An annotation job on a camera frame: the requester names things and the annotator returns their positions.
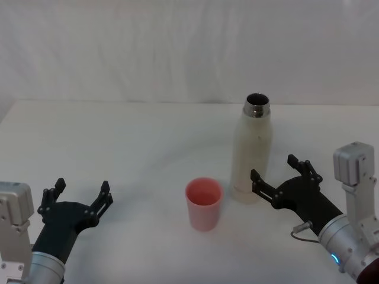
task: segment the bottle opening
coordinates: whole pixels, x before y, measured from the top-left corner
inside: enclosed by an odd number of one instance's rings
[[[266,105],[269,102],[268,97],[262,93],[252,93],[246,100],[252,105]]]

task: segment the white curtain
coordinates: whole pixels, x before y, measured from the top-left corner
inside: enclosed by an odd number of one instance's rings
[[[379,104],[378,27],[376,0],[2,0],[0,95]]]

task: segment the table surface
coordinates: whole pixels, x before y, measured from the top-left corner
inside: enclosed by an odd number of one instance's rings
[[[213,231],[190,227],[185,185],[209,176],[227,192],[240,112],[241,105],[18,101],[0,124],[0,180],[28,183],[35,208],[59,177],[68,185],[60,200],[85,204],[109,180],[114,203],[79,236],[66,283],[354,283],[319,244],[290,237],[298,216],[264,200],[241,205],[226,194]],[[267,181],[278,186],[296,175],[288,154],[309,159],[324,177],[322,192],[345,211],[332,154],[356,140],[379,149],[377,121],[377,106],[273,105]],[[34,214],[32,242],[42,226]]]

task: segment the cable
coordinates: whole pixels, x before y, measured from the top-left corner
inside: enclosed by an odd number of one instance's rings
[[[296,239],[296,240],[299,240],[299,241],[306,241],[308,243],[316,243],[316,244],[319,244],[320,242],[317,241],[317,240],[309,240],[307,238],[299,238],[299,237],[296,237],[295,236],[295,232],[291,232],[291,237]]]

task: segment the plastic cup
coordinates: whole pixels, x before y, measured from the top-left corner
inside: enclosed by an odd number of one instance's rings
[[[185,188],[189,221],[198,231],[210,231],[219,221],[223,188],[215,179],[199,177]]]

